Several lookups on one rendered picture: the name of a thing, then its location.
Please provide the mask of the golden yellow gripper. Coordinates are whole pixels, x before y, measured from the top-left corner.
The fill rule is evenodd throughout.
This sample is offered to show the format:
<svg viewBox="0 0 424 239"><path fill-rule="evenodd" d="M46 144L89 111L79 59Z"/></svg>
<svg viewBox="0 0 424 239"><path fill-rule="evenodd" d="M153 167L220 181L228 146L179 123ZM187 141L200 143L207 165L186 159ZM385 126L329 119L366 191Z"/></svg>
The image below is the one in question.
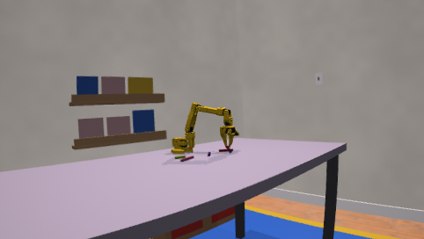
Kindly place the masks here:
<svg viewBox="0 0 424 239"><path fill-rule="evenodd" d="M236 131L235 127L231 127L230 125L220 127L220 135L222 136L225 147L227 146L227 134L229 136L229 147L230 147L233 142L233 137L235 135L239 135L239 133Z"/></svg>

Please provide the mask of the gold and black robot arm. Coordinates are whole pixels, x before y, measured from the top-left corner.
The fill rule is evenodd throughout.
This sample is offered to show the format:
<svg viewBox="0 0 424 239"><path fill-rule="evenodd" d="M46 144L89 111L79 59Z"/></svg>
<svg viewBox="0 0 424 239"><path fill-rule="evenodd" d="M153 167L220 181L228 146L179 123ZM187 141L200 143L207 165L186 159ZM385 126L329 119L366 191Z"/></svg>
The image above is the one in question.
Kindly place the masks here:
<svg viewBox="0 0 424 239"><path fill-rule="evenodd" d="M185 127L186 139L185 138L182 138L182 140L181 138L173 139L174 149L171 149L171 152L173 154L185 154L185 152L188 152L188 153L194 152L193 148L194 148L195 132L193 132L193 130L194 130L194 125L195 125L198 112L208 112L208 113L213 113L219 116L223 116L223 124L225 126L230 125L232 127L233 125L230 110L227 110L226 108L222 108L222 107L217 107L216 109L216 108L201 106L200 104L197 104L197 103L192 103L191 110L186 121L186 127ZM189 146L187 146L188 144Z"/></svg>

